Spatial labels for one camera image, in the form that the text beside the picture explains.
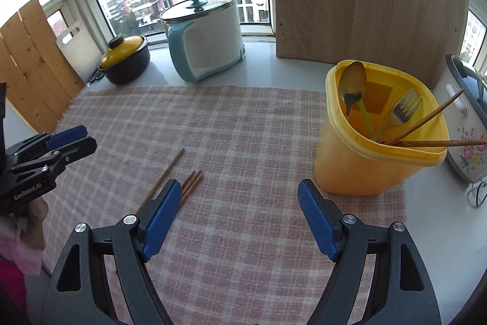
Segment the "left hand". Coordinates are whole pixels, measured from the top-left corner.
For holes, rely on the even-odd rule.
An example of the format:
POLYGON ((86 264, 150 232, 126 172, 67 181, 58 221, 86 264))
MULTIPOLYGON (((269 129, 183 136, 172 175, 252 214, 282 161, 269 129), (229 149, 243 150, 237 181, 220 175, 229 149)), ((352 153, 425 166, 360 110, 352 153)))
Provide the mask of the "left hand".
POLYGON ((40 274, 48 212, 48 204, 39 197, 21 215, 1 216, 1 259, 13 262, 24 275, 40 274))

